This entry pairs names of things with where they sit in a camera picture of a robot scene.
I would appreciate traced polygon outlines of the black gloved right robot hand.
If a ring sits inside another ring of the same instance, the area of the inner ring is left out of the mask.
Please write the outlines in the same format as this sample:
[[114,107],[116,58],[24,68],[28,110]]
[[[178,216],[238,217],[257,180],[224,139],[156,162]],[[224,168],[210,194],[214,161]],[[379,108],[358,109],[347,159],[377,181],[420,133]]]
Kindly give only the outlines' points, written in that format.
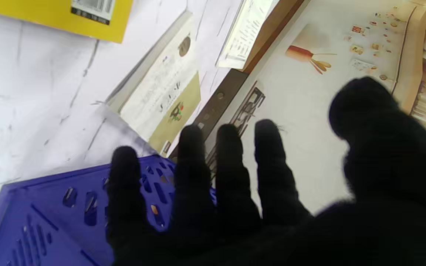
[[426,266],[426,129],[371,77],[343,86],[329,123],[349,150],[354,198],[312,215],[299,200],[278,126],[255,124],[262,214],[252,201],[243,145],[232,124],[217,132],[215,190],[198,126],[179,138],[171,224],[147,220],[136,151],[111,160],[108,227],[115,266]]

